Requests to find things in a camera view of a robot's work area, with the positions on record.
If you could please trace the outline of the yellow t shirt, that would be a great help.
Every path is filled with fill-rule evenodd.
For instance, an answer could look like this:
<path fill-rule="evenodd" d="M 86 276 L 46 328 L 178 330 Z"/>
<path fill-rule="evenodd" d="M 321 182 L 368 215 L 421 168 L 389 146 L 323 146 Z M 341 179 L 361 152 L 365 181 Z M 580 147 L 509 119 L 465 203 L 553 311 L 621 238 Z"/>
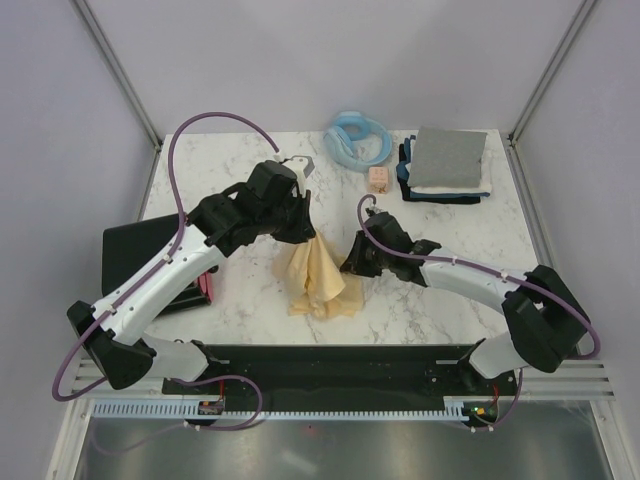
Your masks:
<path fill-rule="evenodd" d="M 285 244 L 273 261 L 272 273 L 284 285 L 288 314 L 328 320 L 361 311 L 362 281 L 340 271 L 344 260 L 320 233 L 303 244 Z"/>

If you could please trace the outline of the small pink cube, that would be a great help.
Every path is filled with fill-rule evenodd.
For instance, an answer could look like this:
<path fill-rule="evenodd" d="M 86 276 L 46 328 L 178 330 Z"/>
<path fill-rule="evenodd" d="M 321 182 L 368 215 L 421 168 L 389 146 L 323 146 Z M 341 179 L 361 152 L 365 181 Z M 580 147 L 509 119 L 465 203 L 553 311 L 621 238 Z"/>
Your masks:
<path fill-rule="evenodd" d="M 375 194 L 386 194 L 390 189 L 390 174 L 387 167 L 370 167 L 367 173 L 367 191 Z"/>

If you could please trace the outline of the black pink drawer organizer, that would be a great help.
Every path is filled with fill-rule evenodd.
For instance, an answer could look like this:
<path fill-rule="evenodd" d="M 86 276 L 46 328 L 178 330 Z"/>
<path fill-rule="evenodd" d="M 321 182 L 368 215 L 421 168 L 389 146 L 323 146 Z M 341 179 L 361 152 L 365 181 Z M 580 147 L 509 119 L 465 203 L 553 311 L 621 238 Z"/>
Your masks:
<path fill-rule="evenodd" d="M 114 292 L 175 236 L 178 215 L 171 214 L 106 229 L 102 237 L 101 292 Z M 160 316 L 210 305 L 216 267 L 201 274 L 176 296 Z"/>

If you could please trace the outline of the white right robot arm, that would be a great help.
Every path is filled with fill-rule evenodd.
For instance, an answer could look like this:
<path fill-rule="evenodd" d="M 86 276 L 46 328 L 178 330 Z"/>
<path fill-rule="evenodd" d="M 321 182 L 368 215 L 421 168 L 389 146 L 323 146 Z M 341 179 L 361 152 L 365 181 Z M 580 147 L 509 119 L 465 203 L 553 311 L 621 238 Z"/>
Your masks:
<path fill-rule="evenodd" d="M 413 241 L 405 233 L 373 240 L 360 230 L 340 270 L 368 278 L 388 270 L 404 282 L 453 292 L 501 313 L 508 331 L 476 343 L 458 368 L 459 384 L 469 393 L 483 392 L 510 370 L 553 373 L 575 356 L 585 335 L 595 335 L 564 282 L 542 265 L 530 272 L 500 271 L 433 241 Z"/>

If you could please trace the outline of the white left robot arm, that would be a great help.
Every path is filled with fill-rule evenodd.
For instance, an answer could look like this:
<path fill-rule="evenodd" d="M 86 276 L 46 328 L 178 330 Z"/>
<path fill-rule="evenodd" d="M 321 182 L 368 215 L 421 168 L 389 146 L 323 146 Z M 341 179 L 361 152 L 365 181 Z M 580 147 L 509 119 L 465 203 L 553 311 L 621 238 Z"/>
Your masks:
<path fill-rule="evenodd" d="M 292 189 L 259 198 L 244 184 L 208 196 L 192 210 L 180 234 L 118 291 L 89 305 L 78 301 L 67 315 L 109 385 L 128 388 L 146 376 L 176 378 L 198 393 L 219 382 L 219 369 L 195 342 L 146 334 L 151 321 L 190 283 L 260 235 L 283 243 L 313 238 L 309 192 Z"/>

